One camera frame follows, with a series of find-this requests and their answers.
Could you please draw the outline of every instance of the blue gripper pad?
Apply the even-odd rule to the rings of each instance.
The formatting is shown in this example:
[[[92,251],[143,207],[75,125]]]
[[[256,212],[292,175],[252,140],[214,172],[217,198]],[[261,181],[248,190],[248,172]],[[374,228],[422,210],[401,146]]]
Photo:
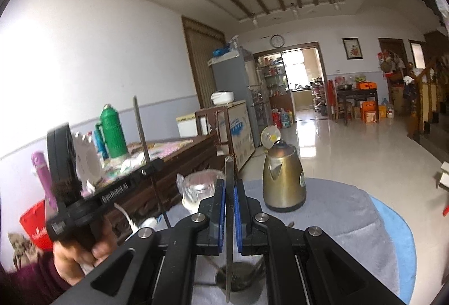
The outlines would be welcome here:
[[[239,253],[242,252],[242,220],[240,219],[239,197],[237,196],[237,186],[234,186],[234,221],[235,221],[235,240]]]
[[[225,216],[225,213],[224,213],[225,212],[224,211],[225,210],[225,204],[224,204],[225,191],[226,191],[226,187],[223,184],[223,190],[221,191],[220,224],[219,224],[219,228],[218,228],[218,249],[219,249],[220,253],[223,251],[223,238],[225,235],[224,234],[224,231],[225,231],[225,229],[224,229],[224,226],[225,226],[225,223],[224,223],[224,221],[225,221],[225,218],[224,218],[224,216]]]

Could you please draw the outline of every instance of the person's arm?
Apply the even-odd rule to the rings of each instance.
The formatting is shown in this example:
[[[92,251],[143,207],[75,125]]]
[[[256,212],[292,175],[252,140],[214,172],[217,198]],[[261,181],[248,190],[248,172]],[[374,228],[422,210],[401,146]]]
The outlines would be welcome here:
[[[49,305],[70,288],[58,274],[51,252],[45,252],[37,263],[7,274],[7,278],[24,303],[30,305]]]

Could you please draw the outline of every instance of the bolt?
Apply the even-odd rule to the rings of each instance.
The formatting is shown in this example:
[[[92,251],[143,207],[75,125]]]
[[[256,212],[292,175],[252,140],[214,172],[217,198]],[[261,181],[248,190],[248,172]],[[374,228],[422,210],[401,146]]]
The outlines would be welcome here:
[[[142,239],[148,238],[153,234],[153,230],[151,228],[142,228],[138,231],[138,236]]]
[[[204,219],[206,219],[206,216],[200,212],[192,215],[192,221],[194,223],[201,223]]]
[[[313,237],[319,237],[321,234],[323,234],[323,231],[322,231],[322,229],[319,226],[311,226],[308,229],[308,232]]]
[[[259,223],[264,223],[268,220],[269,216],[268,214],[264,213],[264,212],[260,212],[259,214],[255,215],[255,221],[259,222]]]

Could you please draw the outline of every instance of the picture frame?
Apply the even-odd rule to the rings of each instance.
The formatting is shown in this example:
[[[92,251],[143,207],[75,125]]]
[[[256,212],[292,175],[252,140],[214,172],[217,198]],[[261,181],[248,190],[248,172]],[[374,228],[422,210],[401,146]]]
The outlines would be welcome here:
[[[362,49],[357,37],[345,37],[342,40],[348,59],[363,59]]]

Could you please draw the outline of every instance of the gold kettle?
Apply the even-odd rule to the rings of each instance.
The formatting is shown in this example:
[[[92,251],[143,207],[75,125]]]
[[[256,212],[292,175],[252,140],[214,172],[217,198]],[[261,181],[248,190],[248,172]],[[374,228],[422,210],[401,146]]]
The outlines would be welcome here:
[[[271,210],[293,211],[304,204],[304,171],[294,146],[278,140],[267,152],[263,187],[265,204]]]

